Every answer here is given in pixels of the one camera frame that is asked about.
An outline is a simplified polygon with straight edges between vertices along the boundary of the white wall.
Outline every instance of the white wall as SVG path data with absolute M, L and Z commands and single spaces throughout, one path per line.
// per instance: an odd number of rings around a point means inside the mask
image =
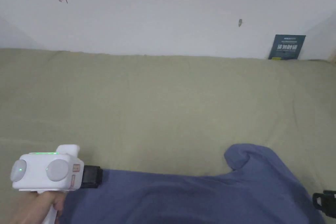
M 335 50 L 335 0 L 68 2 L 0 0 L 0 47 L 267 58 L 275 34 L 306 34 L 301 59 Z

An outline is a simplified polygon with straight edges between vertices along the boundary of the blue blanket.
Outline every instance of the blue blanket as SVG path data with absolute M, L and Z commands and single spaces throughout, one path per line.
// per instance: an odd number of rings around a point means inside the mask
M 104 170 L 98 189 L 68 194 L 60 223 L 324 223 L 272 150 L 236 144 L 224 156 L 233 171 L 220 176 Z

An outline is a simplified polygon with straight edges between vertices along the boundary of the white controller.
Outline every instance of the white controller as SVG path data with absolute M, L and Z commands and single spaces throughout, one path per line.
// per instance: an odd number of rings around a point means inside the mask
M 74 191 L 81 187 L 84 162 L 79 146 L 64 144 L 52 153 L 24 154 L 13 165 L 10 179 L 19 191 Z M 54 224 L 57 211 L 52 206 L 43 224 Z

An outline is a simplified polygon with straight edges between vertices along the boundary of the hand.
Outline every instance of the hand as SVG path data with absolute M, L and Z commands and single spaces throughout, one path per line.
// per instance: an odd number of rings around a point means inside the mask
M 10 224 L 41 224 L 48 214 L 50 207 L 58 211 L 57 216 L 62 214 L 65 193 L 48 191 L 42 194 L 29 192 L 19 201 L 18 212 Z

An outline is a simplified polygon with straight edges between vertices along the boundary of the green light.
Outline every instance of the green light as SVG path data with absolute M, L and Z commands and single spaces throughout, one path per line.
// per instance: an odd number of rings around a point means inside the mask
M 32 152 L 32 154 L 59 154 L 58 152 Z

